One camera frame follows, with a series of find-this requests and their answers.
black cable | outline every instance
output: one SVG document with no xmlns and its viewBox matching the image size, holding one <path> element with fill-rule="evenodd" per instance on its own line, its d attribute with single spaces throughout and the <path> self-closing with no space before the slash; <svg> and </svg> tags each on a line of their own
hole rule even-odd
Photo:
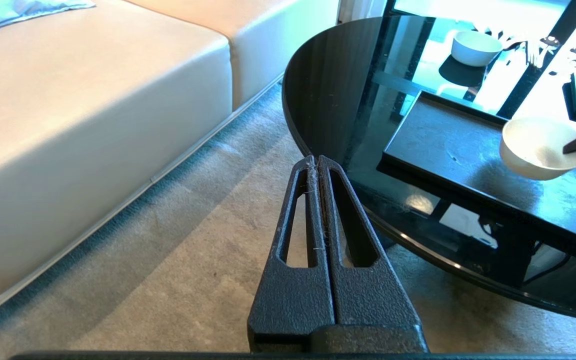
<svg viewBox="0 0 576 360">
<path fill-rule="evenodd" d="M 555 266 L 553 266 L 553 267 L 551 267 L 551 268 L 549 268 L 549 269 L 547 269 L 547 270 L 544 270 L 544 271 L 538 273 L 537 275 L 529 278 L 528 280 L 524 281 L 524 282 L 523 282 L 523 286 L 525 287 L 526 285 L 532 283 L 533 281 L 535 281 L 535 280 L 537 280 L 537 279 L 539 279 L 539 278 L 542 278 L 543 276 L 546 276 L 546 275 L 550 274 L 551 272 L 556 271 L 557 269 L 562 268 L 564 265 L 566 265 L 567 262 L 569 262 L 569 260 L 570 260 L 570 254 L 567 253 L 567 254 L 566 254 L 566 257 L 564 257 L 563 260 L 561 260 L 560 262 L 558 262 L 558 264 L 556 264 Z"/>
</svg>

glass tabletop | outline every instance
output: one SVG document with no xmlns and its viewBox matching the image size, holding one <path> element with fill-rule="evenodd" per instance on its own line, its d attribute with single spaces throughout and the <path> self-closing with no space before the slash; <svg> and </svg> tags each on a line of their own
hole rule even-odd
<svg viewBox="0 0 576 360">
<path fill-rule="evenodd" d="M 542 68 L 527 65 L 525 43 L 502 51 L 485 68 L 472 68 L 450 56 L 453 37 L 462 30 L 473 30 L 473 24 L 393 16 L 318 34 L 285 72 L 288 127 L 302 153 L 341 164 L 384 239 L 480 287 L 576 317 L 575 244 L 513 232 L 513 224 L 484 218 L 378 170 L 420 91 L 506 119 L 571 119 L 565 94 L 576 71 L 576 53 L 569 51 L 574 36 L 547 53 Z"/>
</svg>

black tray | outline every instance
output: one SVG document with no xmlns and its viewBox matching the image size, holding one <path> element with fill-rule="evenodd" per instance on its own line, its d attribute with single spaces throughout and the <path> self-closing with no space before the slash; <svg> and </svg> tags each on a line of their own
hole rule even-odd
<svg viewBox="0 0 576 360">
<path fill-rule="evenodd" d="M 506 119 L 421 91 L 382 153 L 396 178 L 502 224 L 576 249 L 576 168 L 530 180 L 499 155 Z"/>
</svg>

carpet floor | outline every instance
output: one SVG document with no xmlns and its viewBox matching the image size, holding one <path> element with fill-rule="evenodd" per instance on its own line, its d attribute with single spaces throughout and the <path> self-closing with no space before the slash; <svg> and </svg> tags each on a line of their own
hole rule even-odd
<svg viewBox="0 0 576 360">
<path fill-rule="evenodd" d="M 278 85 L 0 307 L 0 360 L 247 352 L 246 319 L 302 157 L 284 121 Z M 400 246 L 389 256 L 433 352 L 576 353 L 576 318 L 480 289 Z"/>
</svg>

sofa cushion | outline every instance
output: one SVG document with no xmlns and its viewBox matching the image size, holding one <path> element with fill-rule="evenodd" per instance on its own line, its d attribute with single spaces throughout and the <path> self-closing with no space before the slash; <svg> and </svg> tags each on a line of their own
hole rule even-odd
<svg viewBox="0 0 576 360">
<path fill-rule="evenodd" d="M 0 294 L 232 109 L 226 37 L 123 0 L 0 29 Z"/>
<path fill-rule="evenodd" d="M 91 0 L 0 0 L 0 28 L 39 16 L 94 6 Z"/>
<path fill-rule="evenodd" d="M 233 109 L 281 75 L 303 43 L 332 27 L 339 6 L 339 0 L 129 1 L 228 37 Z"/>
</svg>

